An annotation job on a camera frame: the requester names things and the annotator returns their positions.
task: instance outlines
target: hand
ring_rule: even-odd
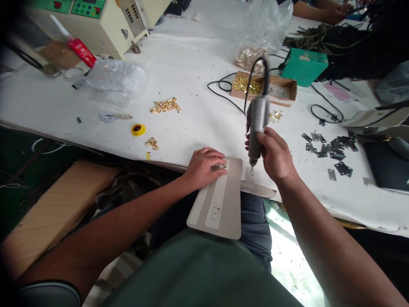
[[[223,160],[224,157],[224,154],[213,148],[203,148],[193,153],[187,170],[182,175],[191,191],[199,190],[216,180],[217,177],[227,174],[227,171],[222,168],[216,171],[211,171],[210,169],[212,165],[218,163],[226,164],[226,160]]]
[[[263,145],[261,155],[264,169],[275,183],[279,184],[298,178],[290,149],[277,132],[266,127],[264,133],[257,133],[257,139]],[[248,143],[249,141],[245,142],[246,150],[248,150]]]
[[[331,25],[339,24],[346,18],[347,14],[342,13],[338,9],[323,9],[321,11],[321,18],[319,21]]]

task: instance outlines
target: black cord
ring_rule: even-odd
[[[278,58],[282,58],[282,59],[284,59],[284,60],[285,60],[285,58],[284,58],[284,57],[279,56],[279,55],[275,55],[275,54],[269,54],[269,55],[273,55],[273,56],[276,56],[276,57],[278,57]]]
[[[376,124],[377,122],[380,122],[382,119],[385,119],[386,117],[391,116],[393,113],[399,111],[400,109],[402,109],[402,107],[397,108],[397,109],[393,110],[392,112],[389,112],[388,114],[382,116],[380,119],[378,119],[378,120],[376,120],[376,121],[374,121],[374,122],[372,122],[370,124],[366,124],[365,126],[358,127],[358,128],[365,128],[365,127],[368,127],[368,126],[372,126],[373,124]]]
[[[216,93],[216,92],[215,92],[214,90],[212,90],[212,89],[210,88],[210,86],[209,86],[209,85],[211,85],[211,84],[217,83],[218,86],[219,86],[219,88],[220,88],[221,90],[223,90],[223,91],[225,91],[225,92],[230,92],[230,91],[231,91],[231,87],[232,87],[233,85],[231,84],[231,82],[226,81],[225,79],[228,78],[228,77],[231,77],[231,76],[235,75],[236,72],[231,73],[231,74],[229,74],[229,75],[227,75],[227,76],[221,78],[220,80],[212,81],[212,82],[208,83],[208,84],[207,84],[207,88],[208,88],[213,94],[216,94],[217,96],[223,97],[224,99],[226,99],[227,101],[229,101],[230,103],[232,103],[237,109],[240,110],[241,113],[243,113],[243,114],[246,116],[246,106],[247,106],[248,90],[249,90],[249,87],[250,87],[251,76],[252,76],[252,74],[253,74],[254,67],[255,67],[256,63],[257,63],[258,61],[260,61],[260,60],[263,60],[264,70],[267,72],[267,73],[264,74],[264,78],[265,78],[264,84],[269,84],[269,83],[270,83],[270,80],[269,80],[269,72],[270,72],[270,71],[272,71],[272,70],[279,70],[279,69],[280,69],[279,67],[278,67],[278,68],[268,69],[268,63],[267,63],[267,61],[266,61],[264,58],[262,58],[262,57],[258,58],[258,59],[254,62],[253,66],[252,66],[252,68],[251,68],[251,71],[250,71],[250,77],[249,77],[249,79],[248,79],[246,97],[245,97],[245,100],[244,100],[244,110],[240,109],[239,106],[236,105],[234,102],[232,102],[229,98],[227,98],[227,97],[225,97],[225,96],[223,96],[223,95],[220,95],[220,94]],[[229,84],[229,85],[230,85],[230,89],[227,90],[227,89],[222,88],[222,87],[220,86],[220,83],[227,83],[227,84]],[[268,94],[268,86],[264,88],[264,92],[267,92],[267,94]]]
[[[341,122],[344,120],[344,115],[342,114],[342,112],[341,112],[336,106],[334,106],[323,94],[321,94],[321,93],[314,87],[314,85],[311,84],[311,87],[312,87],[322,98],[324,98],[325,101],[327,101],[335,110],[337,110],[337,112],[341,115],[341,119],[339,120],[339,119],[338,119],[338,116],[337,116],[336,114],[331,113],[330,111],[328,111],[328,110],[327,110],[326,108],[324,108],[323,106],[320,106],[319,104],[313,104],[313,105],[310,107],[310,111],[311,111],[312,115],[314,115],[315,117],[317,117],[320,121],[324,121],[324,122],[327,122],[327,123],[329,123],[329,124],[338,124],[338,123],[341,123]],[[323,119],[323,118],[317,116],[317,115],[314,113],[314,111],[312,110],[312,107],[319,107],[319,108],[323,109],[326,113],[330,114],[330,115],[331,115],[331,120],[332,120],[333,122],[329,122],[329,121],[327,121],[327,120],[325,120],[325,119]]]
[[[220,95],[220,94],[216,93],[214,90],[212,90],[212,89],[209,87],[209,85],[214,84],[214,83],[217,83],[217,84],[219,85],[219,87],[220,87],[220,83],[221,83],[221,82],[230,83],[230,82],[228,82],[228,81],[224,81],[224,79],[226,79],[226,78],[228,78],[228,77],[230,77],[230,76],[232,76],[232,75],[235,75],[235,74],[236,74],[236,72],[231,73],[231,74],[225,76],[224,78],[221,78],[221,79],[218,80],[218,81],[210,82],[210,83],[207,84],[207,88],[208,88],[212,93],[216,94],[217,96],[220,96],[220,97],[222,97],[222,98],[228,100],[228,101],[229,101],[230,103],[232,103],[237,109],[239,109],[240,112],[244,114],[244,116],[246,116],[246,113],[245,113],[242,109],[240,109],[240,107],[239,107],[238,105],[236,105],[234,102],[232,102],[229,98],[224,97],[223,95]]]

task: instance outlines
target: blue jeans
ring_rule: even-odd
[[[187,228],[186,220],[197,194],[198,191],[195,191],[181,199],[156,221],[152,229],[152,250],[159,248],[171,237]],[[272,239],[264,203],[260,197],[245,192],[240,192],[240,200],[242,236],[239,241],[271,272]]]

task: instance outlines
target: red bottle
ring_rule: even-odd
[[[81,60],[85,62],[89,67],[93,67],[97,59],[91,53],[91,51],[84,45],[84,43],[79,38],[74,38],[68,31],[63,27],[63,25],[55,18],[54,15],[50,15],[51,19],[55,22],[57,27],[60,29],[61,33],[67,38],[67,45],[75,52],[76,55],[80,57]]]
[[[79,38],[69,41],[68,46],[85,62],[85,64],[89,67],[94,66],[97,59]]]

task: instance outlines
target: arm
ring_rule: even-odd
[[[293,15],[323,23],[338,24],[346,18],[347,15],[344,12],[350,9],[350,4],[344,4],[341,9],[331,0],[316,0],[316,2],[322,6],[317,8],[298,1],[294,5]]]
[[[331,306],[409,306],[301,180],[277,132],[266,128],[257,138],[264,146],[265,170],[278,186],[300,247]]]
[[[115,208],[56,246],[20,278],[20,285],[47,279],[74,284],[82,302],[102,270],[122,254],[174,203],[226,174],[212,148],[195,151],[186,173],[175,181]]]

